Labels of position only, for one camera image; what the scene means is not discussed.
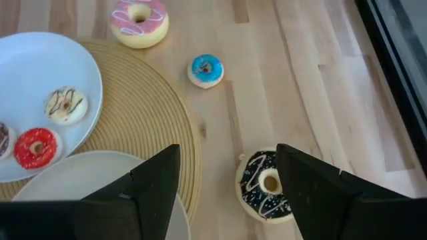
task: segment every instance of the red frosted donut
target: red frosted donut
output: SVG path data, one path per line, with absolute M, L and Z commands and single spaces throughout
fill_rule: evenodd
M 61 150 L 62 143 L 56 132 L 34 128 L 19 136 L 13 155 L 24 169 L 40 169 L 54 163 Z

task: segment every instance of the wooden table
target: wooden table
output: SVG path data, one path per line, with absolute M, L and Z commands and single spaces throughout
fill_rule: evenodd
M 0 36 L 52 31 L 115 41 L 116 0 L 0 0 Z M 194 239 L 301 239 L 264 225 L 234 193 L 238 156 L 287 143 L 410 197 L 427 181 L 352 0 L 163 0 L 171 25 L 147 59 L 185 93 L 203 137 Z M 217 55 L 224 80 L 193 86 L 185 66 Z

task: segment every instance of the woven placemat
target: woven placemat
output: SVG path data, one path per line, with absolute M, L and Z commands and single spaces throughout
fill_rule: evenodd
M 116 150 L 148 159 L 172 143 L 181 145 L 179 196 L 191 220 L 201 185 L 199 133 L 183 97 L 140 52 L 102 41 L 82 42 L 103 80 L 101 117 L 76 151 Z M 0 184 L 0 199 L 11 199 L 28 179 Z

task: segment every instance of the toy donut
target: toy donut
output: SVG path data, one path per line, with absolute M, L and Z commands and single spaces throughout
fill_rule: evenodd
M 14 130 L 4 123 L 0 123 L 0 160 L 6 159 L 13 150 L 16 141 Z
M 85 116 L 87 105 L 84 94 L 72 87 L 62 87 L 46 100 L 45 114 L 58 125 L 71 125 Z
M 276 150 L 262 149 L 242 159 L 236 173 L 236 193 L 244 209 L 264 223 L 293 218 L 276 168 Z
M 19 136 L 13 155 L 22 168 L 36 170 L 53 164 L 61 152 L 62 142 L 54 130 L 34 128 Z
M 208 89 L 217 85 L 224 76 L 221 61 L 210 54 L 196 57 L 187 68 L 189 80 L 196 86 Z
M 159 0 L 120 0 L 111 14 L 111 30 L 136 49 L 159 43 L 169 28 L 169 15 Z

